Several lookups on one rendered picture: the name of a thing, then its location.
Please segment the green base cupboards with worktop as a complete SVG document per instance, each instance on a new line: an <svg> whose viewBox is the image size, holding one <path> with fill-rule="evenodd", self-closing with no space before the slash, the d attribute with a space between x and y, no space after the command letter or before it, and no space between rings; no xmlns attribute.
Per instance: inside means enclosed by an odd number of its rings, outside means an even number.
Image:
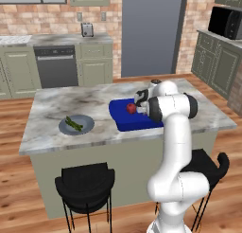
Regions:
<svg viewBox="0 0 242 233"><path fill-rule="evenodd" d="M112 82L112 38L97 33L0 36L0 99L30 98L42 88L34 47L73 45L76 52L78 86Z"/></svg>

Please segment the grey tall fridge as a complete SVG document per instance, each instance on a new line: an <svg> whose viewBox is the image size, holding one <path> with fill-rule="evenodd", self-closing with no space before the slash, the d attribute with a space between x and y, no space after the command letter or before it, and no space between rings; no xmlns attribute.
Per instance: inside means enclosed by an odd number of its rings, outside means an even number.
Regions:
<svg viewBox="0 0 242 233"><path fill-rule="evenodd" d="M187 0L123 0L121 76L176 71Z"/></svg>

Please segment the green side base cupboards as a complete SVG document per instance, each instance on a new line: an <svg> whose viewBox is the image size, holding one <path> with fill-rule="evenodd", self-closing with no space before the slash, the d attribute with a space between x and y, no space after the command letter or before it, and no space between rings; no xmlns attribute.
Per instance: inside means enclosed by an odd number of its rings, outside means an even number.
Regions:
<svg viewBox="0 0 242 233"><path fill-rule="evenodd" d="M229 99L241 63L242 40L199 30L191 71L225 99Z"/></svg>

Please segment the grey round plate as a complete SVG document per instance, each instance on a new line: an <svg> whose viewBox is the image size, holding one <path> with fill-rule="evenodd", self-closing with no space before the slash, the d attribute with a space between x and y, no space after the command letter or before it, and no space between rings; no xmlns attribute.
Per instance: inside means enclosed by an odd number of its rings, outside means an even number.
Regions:
<svg viewBox="0 0 242 233"><path fill-rule="evenodd" d="M89 133L95 126L94 120L85 115L74 115L74 116L69 116L73 121L75 121L79 125L83 125L82 131L76 131L74 128L71 126L67 125L65 123L65 118L60 122L59 124L59 129L63 134L68 134L68 135L80 135L80 134L87 134Z"/></svg>

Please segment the blue tray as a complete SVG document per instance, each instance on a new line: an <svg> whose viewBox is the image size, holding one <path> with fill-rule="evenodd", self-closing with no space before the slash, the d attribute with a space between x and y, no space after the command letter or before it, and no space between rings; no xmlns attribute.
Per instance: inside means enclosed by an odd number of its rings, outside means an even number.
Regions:
<svg viewBox="0 0 242 233"><path fill-rule="evenodd" d="M135 112L130 114L127 110L129 104L134 104L134 99L114 99L109 103L109 112L120 132L138 131L163 127L162 122L155 122L147 115Z"/></svg>

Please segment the black bar stool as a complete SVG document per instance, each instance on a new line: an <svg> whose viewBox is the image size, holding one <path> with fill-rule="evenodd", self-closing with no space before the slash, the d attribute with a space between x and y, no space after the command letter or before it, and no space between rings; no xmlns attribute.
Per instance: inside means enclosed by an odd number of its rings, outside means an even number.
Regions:
<svg viewBox="0 0 242 233"><path fill-rule="evenodd" d="M217 160L219 167L204 149L191 150L190 146L164 149L161 167L147 184L149 197L161 204L147 233L192 233L183 221L185 211L200 198L211 195L228 171L227 154L221 152Z"/></svg>
<svg viewBox="0 0 242 233"><path fill-rule="evenodd" d="M69 233L75 228L74 212L86 215L88 227L91 227L90 214L107 206L107 222L112 223L114 180L115 171L108 168L107 162L61 170L61 176L55 178L55 186L62 200Z"/></svg>

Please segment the marble top kitchen island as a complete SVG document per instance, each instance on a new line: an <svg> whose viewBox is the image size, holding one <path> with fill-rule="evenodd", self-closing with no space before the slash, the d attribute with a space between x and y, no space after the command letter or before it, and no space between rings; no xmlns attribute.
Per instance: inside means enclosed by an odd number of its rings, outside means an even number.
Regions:
<svg viewBox="0 0 242 233"><path fill-rule="evenodd" d="M161 165L162 128L120 132L109 113L113 99L130 99L148 87L145 81L63 87L36 92L19 153L31 159L47 217L64 215L55 178L63 168L106 162L115 170L112 206L149 200L147 181ZM67 116L91 117L87 134L66 135L59 130Z"/></svg>

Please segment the silver toaster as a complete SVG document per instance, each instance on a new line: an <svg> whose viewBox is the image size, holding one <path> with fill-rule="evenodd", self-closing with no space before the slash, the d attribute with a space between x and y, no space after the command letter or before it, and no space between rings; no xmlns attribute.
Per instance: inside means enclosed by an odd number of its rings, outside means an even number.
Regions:
<svg viewBox="0 0 242 233"><path fill-rule="evenodd" d="M91 23L82 23L81 24L81 35L83 37L93 37L94 36L94 28Z"/></svg>

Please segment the black microwave oven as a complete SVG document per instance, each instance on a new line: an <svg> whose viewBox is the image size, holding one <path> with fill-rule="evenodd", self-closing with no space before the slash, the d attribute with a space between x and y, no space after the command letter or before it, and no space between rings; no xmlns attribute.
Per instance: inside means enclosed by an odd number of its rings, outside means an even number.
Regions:
<svg viewBox="0 0 242 233"><path fill-rule="evenodd" d="M230 40L242 40L242 9L213 7L208 30Z"/></svg>

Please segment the grey dishwasher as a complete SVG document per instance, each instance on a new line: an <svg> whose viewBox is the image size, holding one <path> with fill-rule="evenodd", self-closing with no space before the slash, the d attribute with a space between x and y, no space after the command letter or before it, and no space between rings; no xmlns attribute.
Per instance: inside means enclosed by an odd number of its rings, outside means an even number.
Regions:
<svg viewBox="0 0 242 233"><path fill-rule="evenodd" d="M34 53L42 88L78 86L73 45L35 46Z"/></svg>

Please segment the green asparagus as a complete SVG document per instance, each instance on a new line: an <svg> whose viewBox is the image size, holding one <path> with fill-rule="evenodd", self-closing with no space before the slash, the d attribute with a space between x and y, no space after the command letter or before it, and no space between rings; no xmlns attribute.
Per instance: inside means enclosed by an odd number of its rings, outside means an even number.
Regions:
<svg viewBox="0 0 242 233"><path fill-rule="evenodd" d="M82 131L83 125L79 125L79 124L77 124L77 123L76 123L75 121L73 121L69 116L66 116L65 123L66 123L67 125L71 126L72 128L74 128L76 131L79 131L79 132Z"/></svg>

